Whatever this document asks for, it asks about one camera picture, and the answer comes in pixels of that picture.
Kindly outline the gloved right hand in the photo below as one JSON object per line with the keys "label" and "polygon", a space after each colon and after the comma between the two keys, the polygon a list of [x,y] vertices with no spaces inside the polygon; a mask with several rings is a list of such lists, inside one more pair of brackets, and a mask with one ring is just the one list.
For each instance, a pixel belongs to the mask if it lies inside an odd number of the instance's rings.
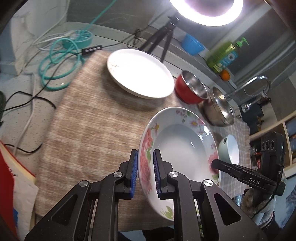
{"label": "gloved right hand", "polygon": [[259,226],[266,227],[274,217],[275,197],[249,188],[243,195],[240,208]]}

